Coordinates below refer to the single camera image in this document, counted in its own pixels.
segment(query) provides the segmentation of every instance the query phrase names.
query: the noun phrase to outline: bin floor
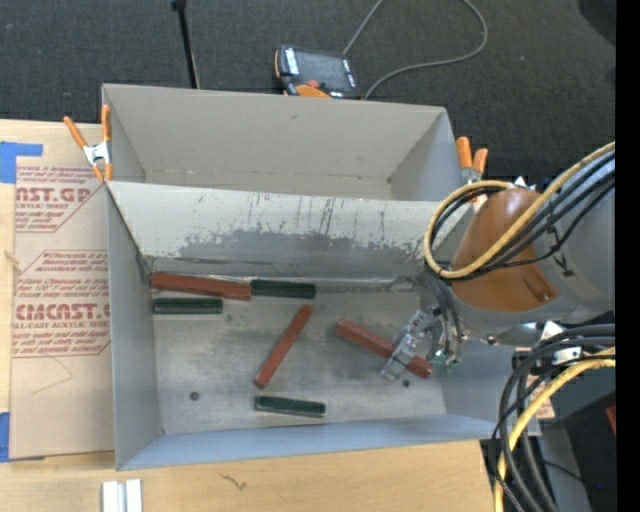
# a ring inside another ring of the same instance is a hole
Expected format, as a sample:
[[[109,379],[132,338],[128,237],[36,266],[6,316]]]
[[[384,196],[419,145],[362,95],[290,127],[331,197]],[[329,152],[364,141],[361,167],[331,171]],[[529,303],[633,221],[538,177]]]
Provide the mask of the bin floor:
[[[267,387],[259,389],[255,376],[304,304],[313,307],[311,318]],[[319,288],[309,301],[252,297],[225,300],[222,314],[155,316],[162,428],[175,434],[444,414],[437,375],[425,380],[406,373],[390,380],[380,374],[384,359],[334,333],[338,320],[348,318],[391,339],[418,308],[418,293],[408,286]],[[256,411],[257,395],[322,402],[326,414]]]

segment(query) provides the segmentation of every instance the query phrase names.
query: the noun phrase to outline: yellow cable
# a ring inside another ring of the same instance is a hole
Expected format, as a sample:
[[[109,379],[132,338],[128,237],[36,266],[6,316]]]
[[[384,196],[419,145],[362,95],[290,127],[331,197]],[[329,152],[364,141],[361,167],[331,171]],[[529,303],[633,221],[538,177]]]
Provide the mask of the yellow cable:
[[[596,356],[613,356],[616,353],[615,347],[611,347],[609,349],[603,350],[595,354]],[[509,448],[513,450],[515,448],[520,435],[526,428],[527,424],[533,418],[536,412],[542,407],[542,404],[551,397],[554,393],[556,393],[562,386],[564,386],[571,379],[577,377],[581,373],[584,373],[587,370],[598,370],[600,368],[605,367],[613,367],[615,368],[616,362],[615,359],[594,359],[594,360],[584,360],[576,363],[575,365],[567,368],[564,372],[558,375],[555,379],[551,381],[549,386],[543,389],[540,394],[529,404],[529,406],[524,410],[524,412],[518,417],[511,433],[509,434]],[[500,455],[500,460],[498,461],[498,474],[500,478],[504,480],[507,473],[507,465],[505,462],[504,454]],[[500,485],[498,479],[494,483],[494,511],[495,512],[504,512],[504,504],[503,504],[503,496],[504,491],[502,486]]]
[[[491,258],[493,258],[498,251],[502,250],[513,238],[515,238],[518,233],[526,226],[526,224],[533,218],[535,213],[544,205],[544,203],[555,194],[562,185],[564,185],[569,178],[571,178],[574,174],[576,174],[579,170],[584,168],[589,163],[593,162],[597,158],[601,157],[605,153],[613,150],[615,148],[615,142],[611,142],[606,146],[601,147],[600,149],[594,151],[580,162],[574,164],[571,168],[566,170],[563,174],[561,174],[558,178],[556,178],[544,191],[544,193],[540,194],[540,197],[534,201],[534,203],[527,208],[527,210],[516,220],[513,225],[505,231],[505,233],[491,246],[489,249],[485,251],[485,253],[478,257],[475,261],[471,262],[464,268],[459,270],[445,270],[441,267],[433,257],[431,253],[431,237],[433,235],[433,230],[435,228],[436,222],[438,221],[442,212],[449,207],[449,205],[460,196],[466,194],[470,190],[474,190],[476,188],[484,188],[484,187],[501,187],[501,188],[511,188],[512,184],[498,181],[498,180],[490,180],[490,181],[478,181],[472,183],[470,185],[466,185],[449,195],[439,206],[436,208],[429,225],[427,226],[427,231],[424,236],[424,256],[429,268],[440,277],[444,279],[457,279],[475,272],[480,267],[482,267],[485,263],[487,263]]]

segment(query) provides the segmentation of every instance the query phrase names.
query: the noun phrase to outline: orange clip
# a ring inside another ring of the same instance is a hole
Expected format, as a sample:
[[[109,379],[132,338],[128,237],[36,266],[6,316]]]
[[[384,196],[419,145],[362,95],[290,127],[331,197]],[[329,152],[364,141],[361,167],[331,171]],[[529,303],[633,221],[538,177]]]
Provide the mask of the orange clip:
[[[482,174],[487,166],[487,155],[489,150],[487,148],[481,148],[476,151],[473,156],[473,170]]]
[[[456,139],[456,149],[458,150],[458,160],[460,169],[471,167],[471,143],[468,137],[458,137]]]
[[[87,161],[91,164],[91,169],[100,183],[104,183],[105,179],[110,180],[113,176],[113,164],[111,163],[111,109],[109,105],[102,106],[101,112],[102,123],[102,142],[95,146],[89,146],[80,133],[80,130],[69,116],[64,116],[62,121],[69,128],[73,140],[87,157]],[[105,175],[102,174],[96,162],[99,159],[105,160]]]

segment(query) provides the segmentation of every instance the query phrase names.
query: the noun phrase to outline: wooden block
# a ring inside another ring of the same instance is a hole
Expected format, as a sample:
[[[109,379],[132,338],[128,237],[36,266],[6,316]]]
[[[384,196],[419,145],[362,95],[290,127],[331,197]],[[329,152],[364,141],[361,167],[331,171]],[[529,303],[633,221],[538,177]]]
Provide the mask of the wooden block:
[[[611,429],[613,430],[613,435],[616,436],[616,404],[613,404],[610,407],[605,409],[607,413],[607,418],[609,419],[609,424],[611,425]]]
[[[255,408],[256,411],[307,416],[309,418],[322,418],[327,411],[327,406],[322,402],[265,395],[256,397]]]
[[[280,340],[278,340],[275,348],[254,379],[254,384],[260,389],[267,387],[267,384],[269,384],[269,381],[276,373],[276,370],[289,352],[289,349],[293,346],[298,336],[300,336],[312,312],[313,310],[308,304],[298,310],[289,327],[287,327],[287,330],[280,337]]]
[[[151,274],[151,288],[173,292],[194,293],[196,295],[212,295],[233,300],[250,300],[251,285],[223,279],[182,276],[165,272]]]
[[[345,318],[338,322],[335,332],[338,336],[352,341],[385,359],[389,359],[392,356],[395,348],[389,340]],[[422,379],[429,378],[433,372],[431,364],[426,359],[418,356],[414,357],[407,365],[407,370]]]
[[[222,313],[222,299],[218,297],[165,297],[154,299],[154,315],[215,315]]]
[[[251,281],[251,294],[264,297],[313,299],[316,296],[316,285],[312,283],[255,279]]]

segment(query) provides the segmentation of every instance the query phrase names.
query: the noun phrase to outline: cardboard sheet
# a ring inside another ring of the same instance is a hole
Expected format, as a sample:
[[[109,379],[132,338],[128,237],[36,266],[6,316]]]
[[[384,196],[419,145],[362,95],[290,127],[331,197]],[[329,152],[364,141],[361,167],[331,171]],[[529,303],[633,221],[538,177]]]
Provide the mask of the cardboard sheet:
[[[79,128],[88,144],[100,141],[98,125]],[[16,178],[5,186],[15,200],[7,192],[2,203],[15,226],[2,262],[11,278],[3,277],[3,290],[13,297],[0,339],[11,365],[9,456],[111,449],[104,187],[62,122],[4,120],[0,141],[41,153],[4,162]]]
[[[0,183],[0,414],[9,410],[15,193],[13,184]]]

